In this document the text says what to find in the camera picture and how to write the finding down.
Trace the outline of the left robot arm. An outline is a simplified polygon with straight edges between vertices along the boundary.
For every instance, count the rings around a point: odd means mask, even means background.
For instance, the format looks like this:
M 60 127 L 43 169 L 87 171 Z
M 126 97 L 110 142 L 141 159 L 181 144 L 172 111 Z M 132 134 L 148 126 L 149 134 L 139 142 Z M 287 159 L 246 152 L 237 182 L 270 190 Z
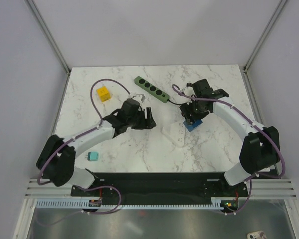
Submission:
M 103 117 L 98 125 L 78 135 L 51 136 L 36 163 L 39 175 L 47 177 L 56 187 L 70 183 L 94 196 L 99 192 L 99 183 L 88 170 L 75 166 L 76 158 L 95 145 L 125 133 L 128 128 L 150 130 L 154 127 L 156 122 L 151 107 L 143 108 L 139 100 L 128 98 L 119 109 Z

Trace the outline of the white triangular power strip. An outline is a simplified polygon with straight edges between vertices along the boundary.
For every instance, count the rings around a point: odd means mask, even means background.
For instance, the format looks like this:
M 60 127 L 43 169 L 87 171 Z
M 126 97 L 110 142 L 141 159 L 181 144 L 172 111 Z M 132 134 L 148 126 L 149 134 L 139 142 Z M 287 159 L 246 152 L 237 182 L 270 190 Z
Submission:
M 185 126 L 182 121 L 175 122 L 162 128 L 162 134 L 174 145 L 183 148 L 185 145 Z

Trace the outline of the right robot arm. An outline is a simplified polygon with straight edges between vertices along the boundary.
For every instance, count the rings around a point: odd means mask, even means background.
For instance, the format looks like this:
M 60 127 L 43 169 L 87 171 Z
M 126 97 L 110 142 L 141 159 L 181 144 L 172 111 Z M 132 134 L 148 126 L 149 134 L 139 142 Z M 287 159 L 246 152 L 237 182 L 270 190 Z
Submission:
M 247 181 L 264 169 L 281 162 L 279 133 L 273 126 L 265 127 L 248 118 L 238 109 L 224 89 L 213 89 L 207 79 L 187 83 L 180 89 L 173 89 L 188 101 L 180 105 L 188 131 L 193 131 L 202 124 L 202 120 L 214 113 L 224 120 L 239 136 L 242 148 L 238 163 L 226 171 L 218 183 L 218 190 L 224 196 L 236 191 L 236 185 Z

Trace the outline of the blue cube socket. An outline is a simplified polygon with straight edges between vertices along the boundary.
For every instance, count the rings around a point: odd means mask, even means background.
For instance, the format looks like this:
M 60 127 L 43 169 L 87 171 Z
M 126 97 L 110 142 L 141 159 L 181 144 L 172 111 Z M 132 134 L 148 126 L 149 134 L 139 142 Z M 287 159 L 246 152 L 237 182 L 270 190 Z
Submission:
M 190 124 L 188 123 L 187 121 L 184 121 L 183 124 L 184 126 L 186 127 L 186 129 L 189 131 L 189 132 L 192 132 L 194 131 L 196 128 L 198 128 L 200 125 L 202 125 L 202 120 L 197 120 L 195 121 L 193 124 Z

